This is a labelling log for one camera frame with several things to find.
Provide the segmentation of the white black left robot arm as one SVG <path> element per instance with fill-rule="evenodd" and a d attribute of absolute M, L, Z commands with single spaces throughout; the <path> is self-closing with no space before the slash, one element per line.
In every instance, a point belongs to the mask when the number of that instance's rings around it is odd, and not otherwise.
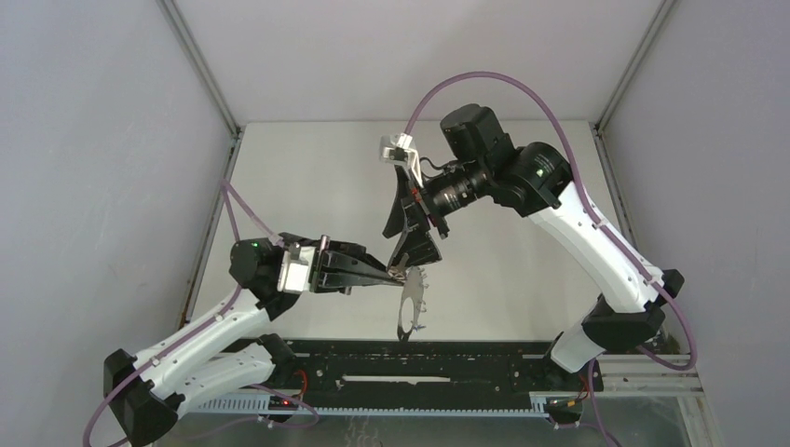
<path fill-rule="evenodd" d="M 302 293 L 401 286 L 402 266 L 386 266 L 359 244 L 289 233 L 242 239 L 230 251 L 237 286 L 198 320 L 131 355 L 104 361 L 103 392 L 133 446 L 162 438 L 200 403 L 245 386 L 287 386 L 295 354 L 271 323 Z"/>

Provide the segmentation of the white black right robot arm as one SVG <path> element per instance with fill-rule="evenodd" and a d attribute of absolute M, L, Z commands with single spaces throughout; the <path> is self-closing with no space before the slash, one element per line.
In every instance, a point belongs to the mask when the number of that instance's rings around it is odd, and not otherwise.
<path fill-rule="evenodd" d="M 663 306 L 684 285 L 675 269 L 648 262 L 598 213 L 570 162 L 553 146 L 517 147 L 488 107 L 470 103 L 447 115 L 441 131 L 453 159 L 425 177 L 411 135 L 386 135 L 382 161 L 397 176 L 384 237 L 397 238 L 388 261 L 392 275 L 441 260 L 432 231 L 446 237 L 450 213 L 488 196 L 554 237 L 599 288 L 594 307 L 553 342 L 541 365 L 545 383 L 565 389 L 605 352 L 627 351 L 655 336 Z"/>

